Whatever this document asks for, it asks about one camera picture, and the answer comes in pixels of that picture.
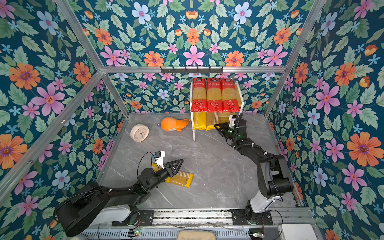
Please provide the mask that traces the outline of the yellow Pastatime bag top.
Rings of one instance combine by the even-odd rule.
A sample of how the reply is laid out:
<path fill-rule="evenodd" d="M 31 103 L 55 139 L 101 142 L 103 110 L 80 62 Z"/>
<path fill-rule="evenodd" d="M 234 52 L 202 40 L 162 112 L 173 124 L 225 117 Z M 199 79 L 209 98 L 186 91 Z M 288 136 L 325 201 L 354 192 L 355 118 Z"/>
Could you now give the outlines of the yellow Pastatime bag top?
<path fill-rule="evenodd" d="M 193 113 L 193 117 L 194 117 L 193 130 L 207 129 L 207 113 L 206 112 Z"/>

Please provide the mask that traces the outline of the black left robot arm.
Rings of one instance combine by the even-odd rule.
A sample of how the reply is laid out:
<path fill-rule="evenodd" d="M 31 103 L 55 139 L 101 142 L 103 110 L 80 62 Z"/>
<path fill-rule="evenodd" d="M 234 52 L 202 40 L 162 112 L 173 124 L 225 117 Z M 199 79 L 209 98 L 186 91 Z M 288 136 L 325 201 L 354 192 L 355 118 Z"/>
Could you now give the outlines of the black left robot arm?
<path fill-rule="evenodd" d="M 62 225 L 67 237 L 75 237 L 88 227 L 108 222 L 129 222 L 138 214 L 137 205 L 144 203 L 151 190 L 179 172 L 184 160 L 164 164 L 155 172 L 146 168 L 137 177 L 137 182 L 125 188 L 100 186 L 89 182 L 54 210 L 54 217 Z"/>

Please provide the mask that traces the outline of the yellow pastatime bag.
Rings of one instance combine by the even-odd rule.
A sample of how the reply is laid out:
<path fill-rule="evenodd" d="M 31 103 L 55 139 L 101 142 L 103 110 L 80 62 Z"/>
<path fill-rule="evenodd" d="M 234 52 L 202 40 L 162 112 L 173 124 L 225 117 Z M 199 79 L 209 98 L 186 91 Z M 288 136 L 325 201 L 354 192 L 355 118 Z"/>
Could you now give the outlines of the yellow pastatime bag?
<path fill-rule="evenodd" d="M 214 130 L 215 125 L 219 124 L 218 113 L 207 113 L 206 114 L 206 130 Z"/>
<path fill-rule="evenodd" d="M 159 177 L 160 175 L 158 175 L 157 172 L 162 170 L 162 168 L 154 163 L 152 163 L 152 168 L 155 172 L 155 177 Z M 191 188 L 193 177 L 194 174 L 179 170 L 175 176 L 166 178 L 165 182 L 181 187 Z"/>
<path fill-rule="evenodd" d="M 194 117 L 193 130 L 207 129 L 207 113 L 206 112 L 193 113 L 193 117 Z"/>

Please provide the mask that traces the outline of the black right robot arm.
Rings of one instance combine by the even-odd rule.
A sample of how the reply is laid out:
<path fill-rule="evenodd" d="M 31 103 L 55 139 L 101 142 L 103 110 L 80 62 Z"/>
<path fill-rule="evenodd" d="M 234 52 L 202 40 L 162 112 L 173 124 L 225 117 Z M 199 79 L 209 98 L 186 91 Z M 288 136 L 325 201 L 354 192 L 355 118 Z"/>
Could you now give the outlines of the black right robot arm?
<path fill-rule="evenodd" d="M 283 195 L 291 193 L 295 184 L 283 155 L 274 155 L 257 145 L 247 134 L 247 121 L 240 115 L 232 115 L 228 123 L 214 127 L 229 145 L 240 155 L 249 158 L 257 166 L 258 191 L 247 202 L 244 218 L 252 225 L 270 216 L 269 207 L 282 201 Z"/>

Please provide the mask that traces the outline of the red spaghetti bag under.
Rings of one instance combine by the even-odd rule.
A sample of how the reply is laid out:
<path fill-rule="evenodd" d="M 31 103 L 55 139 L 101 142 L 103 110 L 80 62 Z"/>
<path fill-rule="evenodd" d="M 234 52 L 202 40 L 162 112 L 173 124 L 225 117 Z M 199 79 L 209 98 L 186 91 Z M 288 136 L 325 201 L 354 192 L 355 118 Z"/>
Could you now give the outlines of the red spaghetti bag under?
<path fill-rule="evenodd" d="M 207 79 L 207 112 L 218 113 L 223 109 L 221 82 Z"/>

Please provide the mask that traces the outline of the red spaghetti bag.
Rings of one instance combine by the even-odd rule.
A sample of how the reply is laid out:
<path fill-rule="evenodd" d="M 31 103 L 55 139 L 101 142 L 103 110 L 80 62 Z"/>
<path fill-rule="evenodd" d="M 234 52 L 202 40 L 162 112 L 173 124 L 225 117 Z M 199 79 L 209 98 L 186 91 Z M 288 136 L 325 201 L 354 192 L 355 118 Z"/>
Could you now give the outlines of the red spaghetti bag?
<path fill-rule="evenodd" d="M 191 111 L 207 111 L 207 84 L 205 79 L 193 79 Z"/>
<path fill-rule="evenodd" d="M 234 80 L 222 79 L 221 84 L 223 112 L 239 112 L 240 108 Z"/>

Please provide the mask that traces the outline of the red spaghetti bag front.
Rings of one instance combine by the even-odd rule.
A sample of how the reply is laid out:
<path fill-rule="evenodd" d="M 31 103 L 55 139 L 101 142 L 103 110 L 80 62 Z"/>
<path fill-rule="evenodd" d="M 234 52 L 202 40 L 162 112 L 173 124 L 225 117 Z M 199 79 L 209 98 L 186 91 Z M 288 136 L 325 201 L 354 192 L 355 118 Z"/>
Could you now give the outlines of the red spaghetti bag front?
<path fill-rule="evenodd" d="M 193 79 L 191 111 L 207 111 L 207 84 L 205 79 Z"/>

